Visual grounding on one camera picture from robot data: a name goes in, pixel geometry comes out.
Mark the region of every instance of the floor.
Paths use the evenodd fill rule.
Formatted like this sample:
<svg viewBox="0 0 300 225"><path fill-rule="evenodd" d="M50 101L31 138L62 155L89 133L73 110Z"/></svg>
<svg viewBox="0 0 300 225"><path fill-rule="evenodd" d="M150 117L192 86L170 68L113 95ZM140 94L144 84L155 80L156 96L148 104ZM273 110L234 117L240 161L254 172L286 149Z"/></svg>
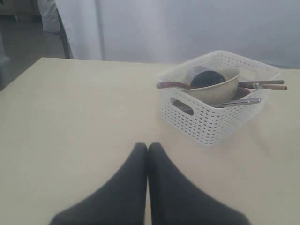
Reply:
<svg viewBox="0 0 300 225"><path fill-rule="evenodd" d="M16 22L0 18L5 54L11 59L10 80L14 80L41 57L64 58L59 36L43 31L41 20Z"/></svg>

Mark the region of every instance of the table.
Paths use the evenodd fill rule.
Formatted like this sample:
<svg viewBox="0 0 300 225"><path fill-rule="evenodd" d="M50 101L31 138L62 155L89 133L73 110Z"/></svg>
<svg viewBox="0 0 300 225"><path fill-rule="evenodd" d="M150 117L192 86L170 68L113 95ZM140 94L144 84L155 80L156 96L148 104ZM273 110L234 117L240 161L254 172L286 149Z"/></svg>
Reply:
<svg viewBox="0 0 300 225"><path fill-rule="evenodd" d="M257 116L206 149L158 116L156 76L171 66L41 58L0 92L0 223L48 224L102 186L135 142L159 141L253 224L298 224L300 70L282 70L289 90L271 91Z"/></svg>

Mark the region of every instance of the white curtain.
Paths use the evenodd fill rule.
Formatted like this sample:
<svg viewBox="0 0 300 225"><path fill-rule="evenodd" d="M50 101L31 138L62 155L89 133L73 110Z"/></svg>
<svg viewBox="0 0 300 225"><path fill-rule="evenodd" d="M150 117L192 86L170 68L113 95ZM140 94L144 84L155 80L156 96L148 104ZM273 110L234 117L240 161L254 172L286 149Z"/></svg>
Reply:
<svg viewBox="0 0 300 225"><path fill-rule="evenodd" d="M297 0L56 0L76 59L180 62L228 50L300 68Z"/></svg>

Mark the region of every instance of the basket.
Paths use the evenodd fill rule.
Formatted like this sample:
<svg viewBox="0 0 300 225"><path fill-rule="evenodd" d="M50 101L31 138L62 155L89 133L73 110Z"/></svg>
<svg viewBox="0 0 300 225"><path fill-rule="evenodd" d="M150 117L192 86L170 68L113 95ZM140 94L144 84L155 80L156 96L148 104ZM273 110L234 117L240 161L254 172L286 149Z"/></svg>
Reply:
<svg viewBox="0 0 300 225"><path fill-rule="evenodd" d="M251 60L231 52L215 51L184 62L161 73L159 82L182 82L186 74L197 66L211 69L240 67L249 73L241 73L240 81L273 80L280 74L276 67ZM255 105L214 108L177 88L160 89L160 113L163 120L188 135L204 147L219 143L237 128L261 111L268 98L268 90L258 89L244 98L261 98ZM173 105L178 100L189 108L189 113Z"/></svg>

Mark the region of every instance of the bowl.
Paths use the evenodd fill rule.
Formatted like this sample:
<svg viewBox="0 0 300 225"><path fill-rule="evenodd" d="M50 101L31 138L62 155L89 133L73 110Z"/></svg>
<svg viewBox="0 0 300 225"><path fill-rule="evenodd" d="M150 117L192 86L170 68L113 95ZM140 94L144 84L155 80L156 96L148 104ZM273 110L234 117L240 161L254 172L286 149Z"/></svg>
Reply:
<svg viewBox="0 0 300 225"><path fill-rule="evenodd" d="M238 88L240 69L238 67L215 69L225 79L225 82L212 86L182 90L208 105L216 105L232 100Z"/></svg>

